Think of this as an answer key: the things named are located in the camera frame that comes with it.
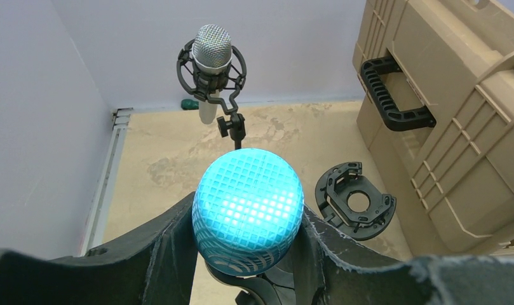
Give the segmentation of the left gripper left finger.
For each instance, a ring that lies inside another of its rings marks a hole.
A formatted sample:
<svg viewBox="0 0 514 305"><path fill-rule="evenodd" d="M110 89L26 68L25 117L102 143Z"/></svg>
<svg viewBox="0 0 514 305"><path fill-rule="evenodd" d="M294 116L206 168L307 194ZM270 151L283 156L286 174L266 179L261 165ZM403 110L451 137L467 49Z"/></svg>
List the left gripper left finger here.
<svg viewBox="0 0 514 305"><path fill-rule="evenodd" d="M0 249L0 304L189 304L198 254L192 204L188 194L82 257Z"/></svg>

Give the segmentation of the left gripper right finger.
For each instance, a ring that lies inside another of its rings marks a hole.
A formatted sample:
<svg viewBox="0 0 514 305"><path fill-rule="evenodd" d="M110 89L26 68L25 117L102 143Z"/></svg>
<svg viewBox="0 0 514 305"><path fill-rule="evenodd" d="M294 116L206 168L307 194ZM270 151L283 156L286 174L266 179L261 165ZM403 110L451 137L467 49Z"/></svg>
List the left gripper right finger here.
<svg viewBox="0 0 514 305"><path fill-rule="evenodd" d="M514 304L514 258L399 261L358 243L311 209L290 250L298 304Z"/></svg>

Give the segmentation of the blue microphone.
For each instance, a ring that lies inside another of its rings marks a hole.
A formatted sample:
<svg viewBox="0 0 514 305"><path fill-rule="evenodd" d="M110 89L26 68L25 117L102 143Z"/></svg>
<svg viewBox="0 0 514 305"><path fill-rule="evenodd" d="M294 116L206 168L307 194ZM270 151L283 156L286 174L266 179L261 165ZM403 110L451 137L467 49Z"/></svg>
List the blue microphone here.
<svg viewBox="0 0 514 305"><path fill-rule="evenodd" d="M211 268L258 275L287 254L303 210L301 181L283 158L257 148L234 150L212 162L198 184L194 240Z"/></svg>

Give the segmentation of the tan tool case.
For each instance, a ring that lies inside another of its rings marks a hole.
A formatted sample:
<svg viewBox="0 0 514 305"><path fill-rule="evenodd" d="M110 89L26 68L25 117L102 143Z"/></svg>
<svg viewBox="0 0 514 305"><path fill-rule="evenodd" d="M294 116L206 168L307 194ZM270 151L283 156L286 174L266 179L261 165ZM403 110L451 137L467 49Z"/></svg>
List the tan tool case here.
<svg viewBox="0 0 514 305"><path fill-rule="evenodd" d="M499 1L367 1L357 123L413 255L514 240L514 12Z"/></svg>

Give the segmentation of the round base shock mount stand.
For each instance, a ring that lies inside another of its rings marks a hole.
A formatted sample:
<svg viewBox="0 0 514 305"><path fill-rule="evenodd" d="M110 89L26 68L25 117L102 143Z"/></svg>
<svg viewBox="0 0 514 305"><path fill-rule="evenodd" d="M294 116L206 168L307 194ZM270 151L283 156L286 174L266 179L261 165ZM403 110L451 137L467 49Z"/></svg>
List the round base shock mount stand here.
<svg viewBox="0 0 514 305"><path fill-rule="evenodd" d="M314 191L324 221L357 241L381 234L396 210L396 198L380 192L362 170L360 162L336 165L319 178Z"/></svg>

